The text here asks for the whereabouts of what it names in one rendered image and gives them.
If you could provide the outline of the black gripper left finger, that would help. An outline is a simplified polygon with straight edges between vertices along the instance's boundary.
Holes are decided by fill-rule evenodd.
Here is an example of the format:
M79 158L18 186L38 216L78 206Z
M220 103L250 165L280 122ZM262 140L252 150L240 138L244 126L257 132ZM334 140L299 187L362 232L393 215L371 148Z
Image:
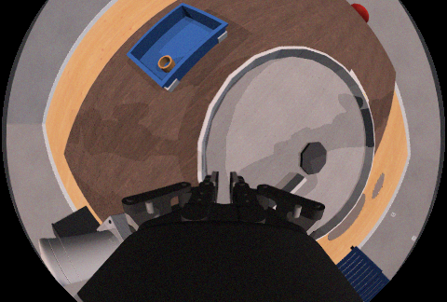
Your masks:
M182 221L209 221L210 205L212 202L217 203L218 187L219 172L212 172L198 186L191 187L188 182L180 182L125 197L122 205L129 229L133 233L145 221L181 208ZM171 206L171 200L177 196L179 203Z

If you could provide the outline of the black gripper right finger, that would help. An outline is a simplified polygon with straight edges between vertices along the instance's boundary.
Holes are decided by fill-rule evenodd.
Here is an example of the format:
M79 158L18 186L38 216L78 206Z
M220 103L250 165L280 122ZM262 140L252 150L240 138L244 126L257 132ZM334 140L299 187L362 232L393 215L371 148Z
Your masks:
M258 185L250 188L237 172L230 172L230 203L237 204L237 220L243 222L265 223L265 211L302 227L307 235L314 238L325 210L325 205L306 199L271 185ZM255 195L256 194L256 195ZM268 206L269 199L277 207Z

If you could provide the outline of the grey round turntable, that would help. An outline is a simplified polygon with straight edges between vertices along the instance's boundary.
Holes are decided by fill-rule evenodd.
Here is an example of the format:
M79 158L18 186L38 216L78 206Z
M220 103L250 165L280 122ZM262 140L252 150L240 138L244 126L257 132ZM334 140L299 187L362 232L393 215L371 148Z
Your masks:
M319 240L346 219L368 183L375 136L367 100L352 69L321 51L277 47L254 55L209 105L198 182L219 172L221 204L230 203L230 172L250 188L267 184L320 202Z

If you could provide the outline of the bronze bushing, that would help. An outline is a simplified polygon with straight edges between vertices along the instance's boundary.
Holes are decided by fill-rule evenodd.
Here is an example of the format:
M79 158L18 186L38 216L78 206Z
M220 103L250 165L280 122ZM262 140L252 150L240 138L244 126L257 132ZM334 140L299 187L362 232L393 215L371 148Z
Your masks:
M166 67L164 67L164 65L165 65L167 62L170 62L169 65L166 66ZM163 56L163 57L158 61L158 66L159 66L159 68L161 68L165 73L168 73L168 72L170 72L170 71L172 70L172 68L175 66L175 62L174 62L174 60L173 60L170 56L166 55L166 56Z

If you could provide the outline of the blue crate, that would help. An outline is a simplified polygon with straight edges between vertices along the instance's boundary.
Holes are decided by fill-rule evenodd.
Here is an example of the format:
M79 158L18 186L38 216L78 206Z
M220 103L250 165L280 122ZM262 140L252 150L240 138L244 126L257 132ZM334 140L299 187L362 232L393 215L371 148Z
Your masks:
M227 37L227 26L209 13L181 3L149 29L127 56L160 87L172 92L187 72ZM169 73L158 67L166 55L175 62Z

